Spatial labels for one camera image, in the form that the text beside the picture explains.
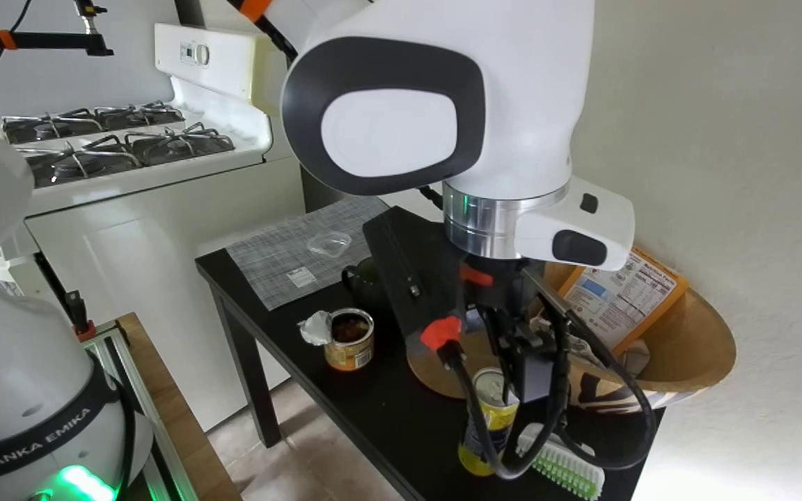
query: green light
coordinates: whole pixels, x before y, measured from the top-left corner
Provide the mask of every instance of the green light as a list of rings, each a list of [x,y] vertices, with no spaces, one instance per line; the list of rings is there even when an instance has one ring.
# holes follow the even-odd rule
[[[98,479],[89,467],[85,465],[71,465],[58,472],[48,487],[48,498],[53,501],[114,501],[118,491],[111,491],[103,479]]]

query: floor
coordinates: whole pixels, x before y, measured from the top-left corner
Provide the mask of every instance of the floor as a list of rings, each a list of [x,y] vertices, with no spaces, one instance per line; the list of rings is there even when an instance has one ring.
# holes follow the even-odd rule
[[[252,413],[210,431],[245,501],[395,501],[394,484],[298,385],[273,389],[285,440],[264,449]]]

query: black side table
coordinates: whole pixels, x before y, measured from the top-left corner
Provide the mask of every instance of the black side table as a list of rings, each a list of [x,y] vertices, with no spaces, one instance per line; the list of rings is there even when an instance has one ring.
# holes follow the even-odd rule
[[[395,484],[403,498],[525,501],[570,498],[538,473],[518,481],[473,479],[456,462],[465,431],[465,406],[415,381],[395,327],[377,327],[377,357],[360,374],[335,374],[321,349],[302,341],[295,323],[318,309],[348,306],[344,286],[328,286],[267,313],[227,250],[197,259],[210,282],[229,345],[243,371],[245,389],[264,445],[281,440],[256,344],[263,344],[316,403],[350,437],[350,444]],[[605,449],[623,449],[619,437],[636,435],[636,419],[570,419],[580,435],[596,435]],[[602,498],[632,498],[640,465],[608,473]]]

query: black table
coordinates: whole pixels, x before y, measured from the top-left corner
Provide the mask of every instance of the black table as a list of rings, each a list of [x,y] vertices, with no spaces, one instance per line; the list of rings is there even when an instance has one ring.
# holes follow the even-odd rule
[[[256,344],[263,344],[316,403],[350,437],[350,444],[395,484],[403,498],[570,498],[538,473],[518,481],[473,479],[456,462],[456,440],[465,431],[465,406],[417,385],[403,359],[403,341],[394,327],[378,327],[377,357],[360,374],[335,374],[321,349],[302,341],[295,323],[318,309],[350,303],[344,286],[306,295],[267,313],[227,250],[197,259],[227,327],[236,369],[243,371],[252,406],[264,445],[281,440]],[[632,419],[573,419],[570,428],[602,437],[605,449],[623,449]],[[632,498],[640,465],[608,473],[611,501]]]

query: table leg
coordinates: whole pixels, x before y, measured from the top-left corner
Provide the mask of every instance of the table leg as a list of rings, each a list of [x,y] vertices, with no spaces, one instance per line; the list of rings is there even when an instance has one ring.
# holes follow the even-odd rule
[[[252,399],[252,406],[254,406],[259,440],[264,444],[264,449],[271,449],[271,445],[281,444],[281,428],[278,428],[278,419],[273,413],[273,401],[271,401],[267,378],[263,371],[256,338],[236,323],[236,318],[229,313],[229,306],[222,303],[222,298],[217,292],[213,292],[213,295],[215,295],[217,318],[222,320],[222,328],[229,334],[234,362],[243,374],[245,395]]]

